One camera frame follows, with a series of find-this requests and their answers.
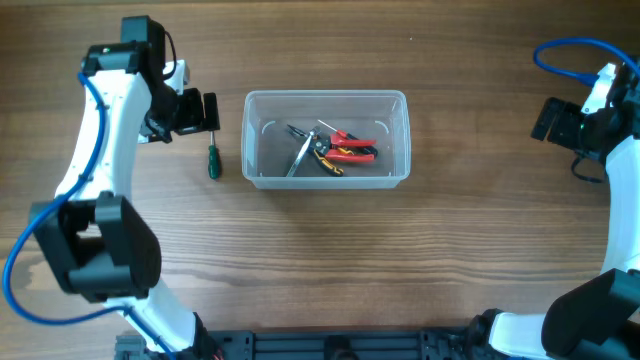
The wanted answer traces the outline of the green handled screwdriver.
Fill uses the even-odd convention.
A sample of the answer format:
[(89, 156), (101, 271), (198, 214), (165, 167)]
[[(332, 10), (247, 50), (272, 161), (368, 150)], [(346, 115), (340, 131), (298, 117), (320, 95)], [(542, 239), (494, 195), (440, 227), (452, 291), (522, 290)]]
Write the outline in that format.
[(208, 151), (208, 175), (212, 180), (218, 180), (221, 176), (222, 170), (214, 131), (210, 132), (210, 145), (208, 147)]

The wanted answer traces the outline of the small silver wrench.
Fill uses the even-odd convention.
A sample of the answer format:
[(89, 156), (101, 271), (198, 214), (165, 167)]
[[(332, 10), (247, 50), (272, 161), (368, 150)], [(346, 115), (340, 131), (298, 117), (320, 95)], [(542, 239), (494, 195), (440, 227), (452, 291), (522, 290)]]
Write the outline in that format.
[(320, 132), (320, 128), (314, 127), (305, 135), (305, 141), (303, 142), (303, 145), (301, 146), (294, 162), (292, 163), (288, 173), (286, 174), (287, 177), (292, 177), (295, 174), (297, 168), (299, 167), (305, 154), (307, 153), (314, 136), (317, 135), (319, 132)]

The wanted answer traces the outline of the orange black needle-nose pliers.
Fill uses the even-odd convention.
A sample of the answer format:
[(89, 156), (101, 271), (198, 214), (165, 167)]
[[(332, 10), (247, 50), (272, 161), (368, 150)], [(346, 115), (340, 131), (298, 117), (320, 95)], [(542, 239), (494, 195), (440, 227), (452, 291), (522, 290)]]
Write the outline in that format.
[(321, 134), (321, 130), (314, 136), (307, 153), (316, 160), (323, 170), (334, 177), (342, 177), (344, 170), (331, 163), (328, 155), (353, 155), (351, 150), (332, 145), (330, 139)]

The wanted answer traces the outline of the black red precision screwdriver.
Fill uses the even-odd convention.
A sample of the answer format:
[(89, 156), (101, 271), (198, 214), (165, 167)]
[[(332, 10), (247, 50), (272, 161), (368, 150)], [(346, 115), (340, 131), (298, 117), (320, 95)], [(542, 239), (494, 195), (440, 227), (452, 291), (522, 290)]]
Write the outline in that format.
[(336, 129), (320, 119), (318, 119), (318, 122), (334, 131), (334, 133), (330, 135), (332, 145), (344, 149), (358, 148), (364, 155), (372, 155), (374, 158), (378, 156), (378, 150), (374, 147), (376, 144), (375, 140), (361, 140), (351, 133)]

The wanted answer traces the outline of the red handled cutting pliers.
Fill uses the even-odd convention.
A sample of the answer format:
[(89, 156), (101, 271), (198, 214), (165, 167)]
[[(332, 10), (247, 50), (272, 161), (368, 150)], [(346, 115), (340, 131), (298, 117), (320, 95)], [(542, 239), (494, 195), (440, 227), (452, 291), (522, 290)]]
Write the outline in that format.
[(342, 163), (371, 163), (377, 158), (375, 140), (359, 140), (340, 134), (315, 135), (310, 149), (321, 158)]

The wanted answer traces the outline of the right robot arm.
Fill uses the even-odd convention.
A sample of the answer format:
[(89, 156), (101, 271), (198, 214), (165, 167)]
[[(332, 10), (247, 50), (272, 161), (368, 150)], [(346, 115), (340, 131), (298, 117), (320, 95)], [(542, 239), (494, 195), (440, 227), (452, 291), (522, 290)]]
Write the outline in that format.
[(464, 335), (469, 359), (636, 359), (639, 327), (639, 62), (577, 74), (583, 105), (547, 99), (531, 136), (601, 166), (609, 193), (603, 262), (594, 278), (559, 296), (541, 314), (488, 310)]

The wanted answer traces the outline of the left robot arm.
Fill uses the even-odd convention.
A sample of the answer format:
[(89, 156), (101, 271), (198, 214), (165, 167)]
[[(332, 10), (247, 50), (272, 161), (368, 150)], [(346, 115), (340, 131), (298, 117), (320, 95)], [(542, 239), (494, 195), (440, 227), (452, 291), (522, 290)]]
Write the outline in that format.
[(219, 359), (199, 316), (161, 279), (159, 241), (131, 202), (142, 143), (220, 127), (217, 99), (189, 86), (165, 28), (126, 17), (118, 42), (90, 47), (79, 80), (84, 115), (71, 164), (50, 202), (32, 206), (36, 239), (60, 288), (118, 313), (160, 359)]

